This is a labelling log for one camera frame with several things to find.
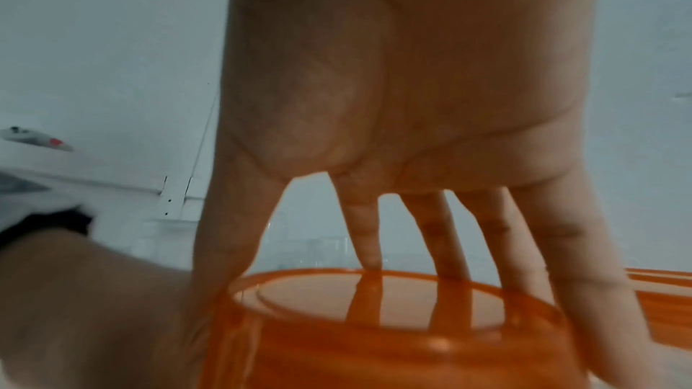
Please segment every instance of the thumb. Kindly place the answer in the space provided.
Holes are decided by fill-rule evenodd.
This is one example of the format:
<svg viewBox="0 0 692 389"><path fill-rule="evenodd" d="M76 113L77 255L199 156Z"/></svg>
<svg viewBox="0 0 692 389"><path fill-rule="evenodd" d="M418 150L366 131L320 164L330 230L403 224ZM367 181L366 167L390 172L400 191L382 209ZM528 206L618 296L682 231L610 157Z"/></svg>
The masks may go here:
<svg viewBox="0 0 692 389"><path fill-rule="evenodd" d="M192 262L195 307L206 308L252 264L288 180L272 176L237 142L217 145Z"/></svg>

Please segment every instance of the hand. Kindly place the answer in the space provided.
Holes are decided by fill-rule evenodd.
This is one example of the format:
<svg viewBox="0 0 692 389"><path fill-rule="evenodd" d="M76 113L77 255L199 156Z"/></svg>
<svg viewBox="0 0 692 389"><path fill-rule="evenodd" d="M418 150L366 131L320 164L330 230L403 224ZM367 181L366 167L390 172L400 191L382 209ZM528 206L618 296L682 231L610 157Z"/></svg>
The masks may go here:
<svg viewBox="0 0 692 389"><path fill-rule="evenodd" d="M545 298L544 259L594 371L650 387L646 325L582 162L593 6L231 0L200 305L251 264L289 181L320 171L364 267L381 268L377 201L397 193L438 274L468 277L451 190L505 287Z"/></svg>
<svg viewBox="0 0 692 389"><path fill-rule="evenodd" d="M20 388L196 386L206 332L187 319L188 272L65 230L14 242L0 272L0 359Z"/></svg>

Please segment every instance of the orange cup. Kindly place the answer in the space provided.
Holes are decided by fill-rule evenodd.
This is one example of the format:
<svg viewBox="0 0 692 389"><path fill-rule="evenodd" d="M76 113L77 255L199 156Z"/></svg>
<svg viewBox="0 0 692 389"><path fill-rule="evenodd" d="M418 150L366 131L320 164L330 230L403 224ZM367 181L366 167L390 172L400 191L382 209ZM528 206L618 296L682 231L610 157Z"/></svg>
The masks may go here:
<svg viewBox="0 0 692 389"><path fill-rule="evenodd" d="M219 298L200 389L581 389L569 325L533 298L426 274L301 269Z"/></svg>

